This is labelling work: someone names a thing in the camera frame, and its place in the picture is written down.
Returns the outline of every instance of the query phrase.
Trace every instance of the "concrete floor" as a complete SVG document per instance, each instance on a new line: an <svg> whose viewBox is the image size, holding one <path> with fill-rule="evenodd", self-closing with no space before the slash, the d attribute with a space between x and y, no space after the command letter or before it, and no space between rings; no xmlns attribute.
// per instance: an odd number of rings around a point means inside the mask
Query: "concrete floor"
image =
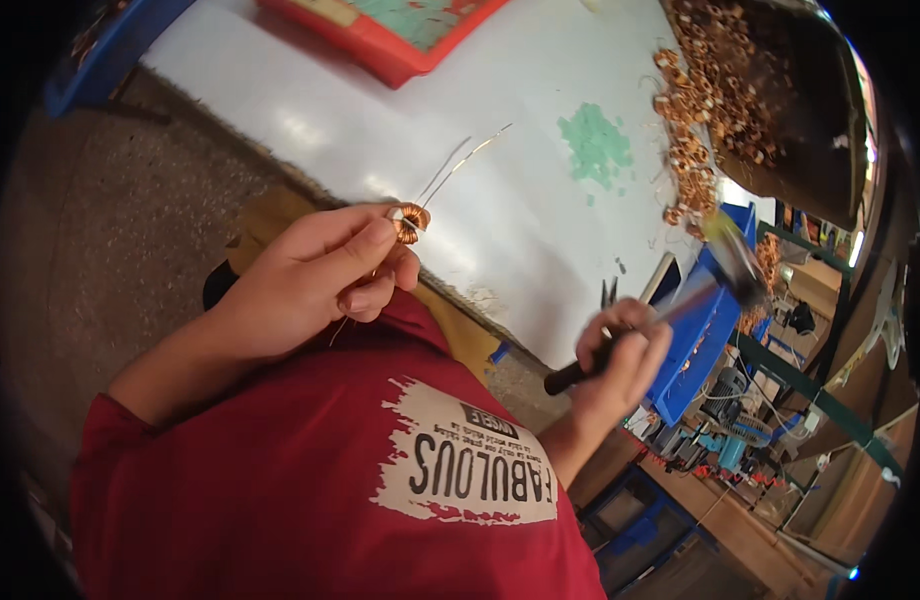
<svg viewBox="0 0 920 600"><path fill-rule="evenodd" d="M173 123L36 112L0 213L0 364L13 436L61 525L93 396L202 312L203 280L224 260L240 207L282 182L244 147L178 115L151 78L138 77L126 100ZM490 390L534 430L567 407L514 355Z"/></svg>

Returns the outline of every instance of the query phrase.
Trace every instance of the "tool handle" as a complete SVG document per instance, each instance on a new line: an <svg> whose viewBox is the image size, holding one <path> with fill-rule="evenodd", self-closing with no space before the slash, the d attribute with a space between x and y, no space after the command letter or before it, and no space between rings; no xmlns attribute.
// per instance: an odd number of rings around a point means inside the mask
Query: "tool handle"
<svg viewBox="0 0 920 600"><path fill-rule="evenodd" d="M581 381L597 377L607 368L607 365L610 364L610 354L613 352L613 347L616 346L620 338L630 331L632 330L626 329L614 333L613 337L605 339L603 343L600 344L600 347L593 351L593 369L590 372L585 372L580 368L580 363L578 361L573 361L560 370L554 370L543 378L543 389L546 390L550 396L555 396L561 392L565 392L567 388Z"/></svg>

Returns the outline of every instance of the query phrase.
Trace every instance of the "toroidal inductor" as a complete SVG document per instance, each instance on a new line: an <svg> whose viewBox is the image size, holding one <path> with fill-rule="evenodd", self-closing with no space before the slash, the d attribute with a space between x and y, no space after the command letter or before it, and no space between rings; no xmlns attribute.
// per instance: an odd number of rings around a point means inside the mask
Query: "toroidal inductor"
<svg viewBox="0 0 920 600"><path fill-rule="evenodd" d="M394 222L396 241L404 246L417 243L430 224L430 213L411 202L394 206L387 217Z"/></svg>

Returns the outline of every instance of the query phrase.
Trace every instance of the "workbench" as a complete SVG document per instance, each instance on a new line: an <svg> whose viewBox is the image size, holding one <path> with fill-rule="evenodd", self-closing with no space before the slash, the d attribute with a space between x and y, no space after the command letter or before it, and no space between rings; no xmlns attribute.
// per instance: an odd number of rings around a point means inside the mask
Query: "workbench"
<svg viewBox="0 0 920 600"><path fill-rule="evenodd" d="M512 0L398 90L251 0L198 0L142 64L342 202L415 201L460 141L454 163L512 123L433 198L414 249L442 293L558 368L602 280L639 296L664 253L686 274L700 248L661 220L674 190L647 76L677 47L669 23L657 0L601 5ZM629 150L591 166L584 131Z"/></svg>

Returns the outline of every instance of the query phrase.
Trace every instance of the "person's right hand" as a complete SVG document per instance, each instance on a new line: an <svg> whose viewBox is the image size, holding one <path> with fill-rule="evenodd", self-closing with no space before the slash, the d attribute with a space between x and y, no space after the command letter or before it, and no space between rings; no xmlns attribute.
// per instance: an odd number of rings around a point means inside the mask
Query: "person's right hand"
<svg viewBox="0 0 920 600"><path fill-rule="evenodd" d="M673 339L673 330L667 323L647 324L655 312L635 298L624 297L586 326L577 342L577 360L587 373L593 368L593 351L603 342L604 327L630 326L635 330L625 333L616 343L602 374L577 385L570 393L577 420L612 427L643 400Z"/></svg>
<svg viewBox="0 0 920 600"><path fill-rule="evenodd" d="M380 315L394 287L417 286L419 260L395 242L392 204L360 204L294 222L207 313L242 358L282 356L331 322Z"/></svg>

